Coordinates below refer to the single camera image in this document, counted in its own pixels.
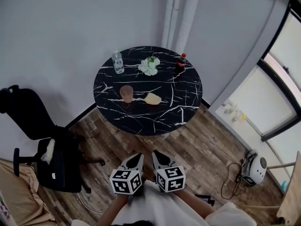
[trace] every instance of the cup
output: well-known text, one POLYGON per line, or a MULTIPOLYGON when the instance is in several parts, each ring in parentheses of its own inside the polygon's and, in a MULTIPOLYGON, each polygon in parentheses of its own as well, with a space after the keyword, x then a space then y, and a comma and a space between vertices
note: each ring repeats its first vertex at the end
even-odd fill
POLYGON ((131 103, 133 100, 133 88, 129 85, 122 86, 120 89, 120 95, 125 103, 131 103))

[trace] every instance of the round table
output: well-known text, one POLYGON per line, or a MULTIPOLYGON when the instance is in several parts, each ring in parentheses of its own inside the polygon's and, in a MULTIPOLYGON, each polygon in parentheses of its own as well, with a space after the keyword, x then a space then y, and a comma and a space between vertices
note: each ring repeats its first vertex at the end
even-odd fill
POLYGON ((202 100, 202 82, 187 61, 184 71, 174 72, 179 54, 165 48, 141 46, 121 51, 124 72, 116 74, 112 59, 99 69, 94 81, 94 98, 103 116, 126 132, 152 136, 174 131, 186 124, 198 110, 202 100), (147 76, 138 70, 141 60, 160 59, 158 73, 147 76), (119 90, 130 85, 134 99, 127 104, 119 90), (160 96, 159 105, 149 105, 144 98, 151 92, 160 96))

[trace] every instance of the office chair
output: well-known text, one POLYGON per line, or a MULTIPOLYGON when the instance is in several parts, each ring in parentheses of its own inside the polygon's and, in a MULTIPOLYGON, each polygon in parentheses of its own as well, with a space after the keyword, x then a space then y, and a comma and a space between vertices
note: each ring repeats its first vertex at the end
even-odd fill
POLYGON ((14 173, 19 176, 19 164, 31 165, 37 163, 37 178, 39 183, 52 190, 78 193, 81 186, 91 193, 82 177, 79 165, 100 163, 103 159, 86 161, 79 151, 79 143, 85 138, 74 135, 64 127, 56 126, 49 117, 40 97, 31 89, 19 89, 18 85, 0 90, 0 113, 7 113, 21 130, 32 140, 40 140, 38 152, 32 157, 20 157, 19 148, 14 151, 14 173), (41 161, 50 139, 55 140, 53 157, 48 165, 41 161))

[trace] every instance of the power cord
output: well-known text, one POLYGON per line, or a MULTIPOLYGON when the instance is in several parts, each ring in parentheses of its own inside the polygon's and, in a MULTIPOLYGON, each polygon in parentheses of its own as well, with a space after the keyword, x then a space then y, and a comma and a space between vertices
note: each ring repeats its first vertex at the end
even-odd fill
POLYGON ((77 194, 78 194, 78 196, 79 196, 79 200, 80 200, 81 203, 86 207, 86 209, 90 210, 91 212, 98 213, 98 214, 101 214, 101 215, 104 214, 103 212, 96 212, 96 211, 94 211, 94 210, 88 208, 88 207, 85 205, 85 203, 82 201, 82 199, 81 199, 81 197, 80 197, 80 194, 79 194, 79 193, 77 193, 77 194))
POLYGON ((223 198, 223 199, 229 200, 229 199, 233 198, 234 196, 239 196, 239 195, 241 195, 241 194, 244 194, 244 193, 246 192, 246 188, 243 187, 243 186, 241 186, 241 187, 242 187, 245 191, 242 192, 242 193, 236 194, 237 191, 238 191, 238 189, 239 189, 239 186, 240 186, 241 182, 242 182, 242 180, 241 180, 241 165, 238 164, 238 163, 236 163, 236 162, 233 162, 233 163, 229 164, 229 166, 228 166, 228 175, 227 175, 226 180, 223 182, 222 188, 221 188, 221 196, 222 196, 222 198, 223 198), (236 176, 236 178, 235 178, 236 186, 235 186, 234 189, 233 189, 232 196, 231 196, 230 198, 225 198, 225 197, 222 195, 222 188, 224 187, 226 181, 227 181, 228 178, 229 178, 229 169, 230 169, 230 166, 231 166, 232 164, 236 164, 236 165, 239 166, 239 173, 237 174, 237 176, 236 176))

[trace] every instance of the bottle label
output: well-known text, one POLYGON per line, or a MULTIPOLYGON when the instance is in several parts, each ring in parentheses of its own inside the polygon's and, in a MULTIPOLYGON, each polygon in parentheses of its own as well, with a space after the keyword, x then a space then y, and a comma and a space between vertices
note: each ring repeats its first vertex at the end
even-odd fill
POLYGON ((180 66, 180 67, 185 67, 185 63, 182 64, 182 63, 178 62, 177 64, 178 64, 178 66, 180 66))
POLYGON ((114 60, 114 67, 119 68, 119 67, 122 67, 122 66, 123 66, 122 58, 114 60))

